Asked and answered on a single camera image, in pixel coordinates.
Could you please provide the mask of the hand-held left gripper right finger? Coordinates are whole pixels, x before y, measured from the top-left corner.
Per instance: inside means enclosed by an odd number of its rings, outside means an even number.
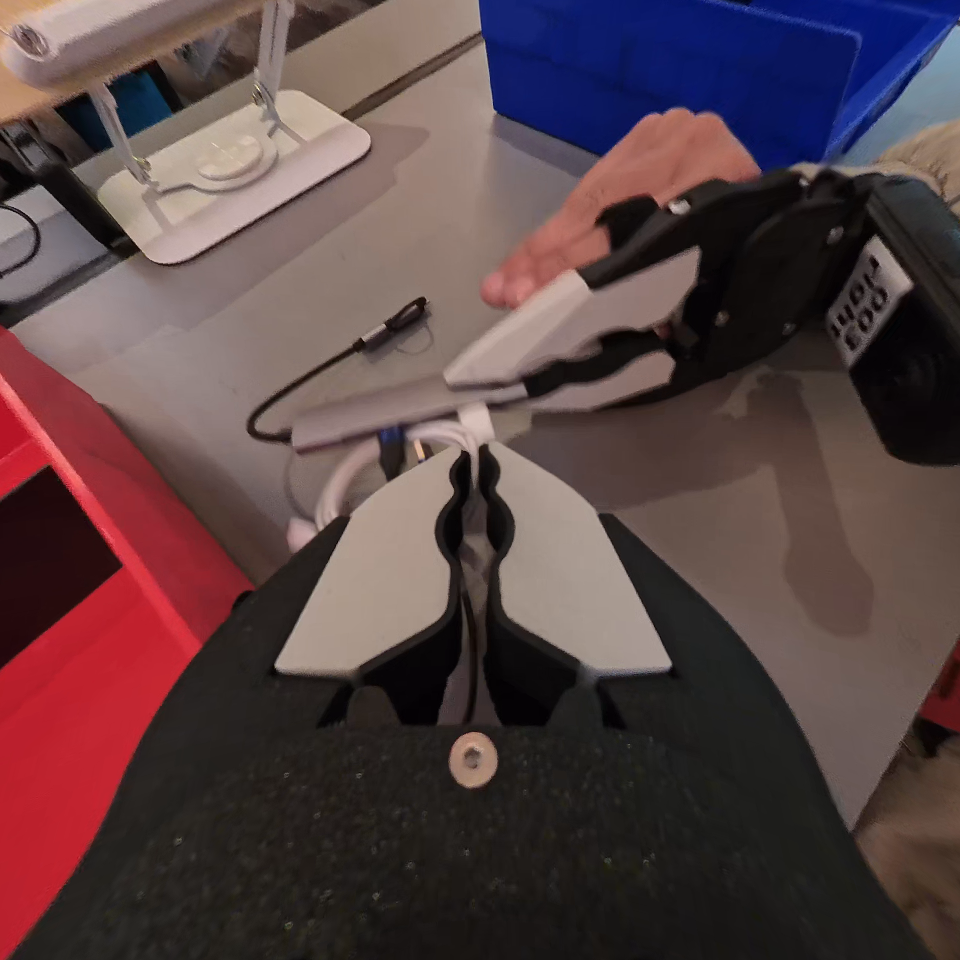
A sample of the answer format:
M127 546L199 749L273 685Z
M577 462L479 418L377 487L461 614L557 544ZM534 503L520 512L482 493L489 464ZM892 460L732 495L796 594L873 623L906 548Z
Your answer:
M545 724L578 686L669 674L670 655L599 513L501 443L479 469L493 550L486 686L504 724Z

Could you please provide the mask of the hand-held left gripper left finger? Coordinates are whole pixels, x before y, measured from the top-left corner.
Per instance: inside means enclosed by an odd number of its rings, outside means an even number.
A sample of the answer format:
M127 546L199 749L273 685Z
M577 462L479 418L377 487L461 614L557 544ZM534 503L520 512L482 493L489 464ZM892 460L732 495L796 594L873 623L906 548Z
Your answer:
M435 722L462 652L471 488L470 456L447 447L325 528L339 537L274 671L377 687L402 722Z

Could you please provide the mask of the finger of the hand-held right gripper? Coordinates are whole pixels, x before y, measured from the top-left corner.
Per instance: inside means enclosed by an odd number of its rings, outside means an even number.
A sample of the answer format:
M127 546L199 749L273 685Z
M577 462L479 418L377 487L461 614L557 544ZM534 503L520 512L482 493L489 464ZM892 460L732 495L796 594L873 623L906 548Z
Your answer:
M656 333L610 333L591 352L527 375L525 391L536 411L586 413L666 386L675 366Z
M690 247L596 289L568 270L469 345L443 378L452 389L506 386L609 333L654 330L690 294L700 263L701 249Z

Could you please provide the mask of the red storage bin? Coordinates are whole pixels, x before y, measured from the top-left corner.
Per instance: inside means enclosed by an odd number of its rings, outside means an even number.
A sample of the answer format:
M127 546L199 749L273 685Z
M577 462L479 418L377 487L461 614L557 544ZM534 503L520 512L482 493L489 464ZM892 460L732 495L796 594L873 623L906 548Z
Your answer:
M250 583L90 394L1 337L1 954Z

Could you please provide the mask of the person's right forearm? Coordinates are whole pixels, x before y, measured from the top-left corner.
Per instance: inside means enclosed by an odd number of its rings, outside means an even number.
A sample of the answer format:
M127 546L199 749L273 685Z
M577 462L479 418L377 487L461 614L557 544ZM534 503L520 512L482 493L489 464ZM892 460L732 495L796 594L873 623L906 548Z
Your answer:
M918 180L958 216L959 119L928 126L865 166L832 165L830 169L850 178L878 174Z

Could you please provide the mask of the grey desk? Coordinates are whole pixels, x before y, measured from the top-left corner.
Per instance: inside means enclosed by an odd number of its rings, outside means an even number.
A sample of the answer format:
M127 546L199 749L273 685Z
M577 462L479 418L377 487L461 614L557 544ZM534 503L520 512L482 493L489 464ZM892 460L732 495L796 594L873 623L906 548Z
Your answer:
M498 318L486 273L593 161L495 115L481 45L361 124L370 154L331 183L189 263L129 258L13 328L255 582L288 556L284 480L312 504L339 451L291 463L247 438L250 411L421 295L425 330L318 378L270 425L436 373ZM853 826L958 639L958 470L886 453L818 329L663 404L494 422L749 644Z

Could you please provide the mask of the person's right hand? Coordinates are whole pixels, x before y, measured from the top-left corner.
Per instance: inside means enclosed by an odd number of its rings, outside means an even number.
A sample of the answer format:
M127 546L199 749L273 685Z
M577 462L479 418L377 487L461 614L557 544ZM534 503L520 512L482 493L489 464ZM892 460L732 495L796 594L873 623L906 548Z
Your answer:
M611 251L601 214L649 197L659 206L709 181L748 183L761 168L716 114L673 108L641 119L582 177L557 213L482 282L482 301L513 309L568 270Z

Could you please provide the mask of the large blue storage bin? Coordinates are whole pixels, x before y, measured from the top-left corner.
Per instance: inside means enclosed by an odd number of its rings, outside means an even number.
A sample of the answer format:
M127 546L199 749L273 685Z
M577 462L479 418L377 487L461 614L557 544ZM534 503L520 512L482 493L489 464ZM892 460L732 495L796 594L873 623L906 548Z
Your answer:
M958 25L957 1L481 1L495 111L602 155L648 114L719 115L762 169L831 162Z

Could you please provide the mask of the white stand with wooden top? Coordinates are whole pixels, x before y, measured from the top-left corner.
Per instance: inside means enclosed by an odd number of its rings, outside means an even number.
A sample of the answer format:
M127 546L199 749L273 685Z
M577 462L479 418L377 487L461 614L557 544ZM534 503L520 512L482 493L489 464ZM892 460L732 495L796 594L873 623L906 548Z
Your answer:
M153 154L128 137L109 84L244 16L256 2L13 2L2 13L2 125L86 94L122 169L98 209L158 265L197 258L365 159L372 139L282 88L296 2L263 2L249 101Z

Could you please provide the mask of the person's leg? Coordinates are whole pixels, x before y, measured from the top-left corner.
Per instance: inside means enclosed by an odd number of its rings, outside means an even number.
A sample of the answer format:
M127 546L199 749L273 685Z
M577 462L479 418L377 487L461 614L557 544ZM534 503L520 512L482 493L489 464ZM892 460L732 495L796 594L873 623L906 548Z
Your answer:
M928 755L909 733L854 835L891 900L936 958L959 957L959 737Z

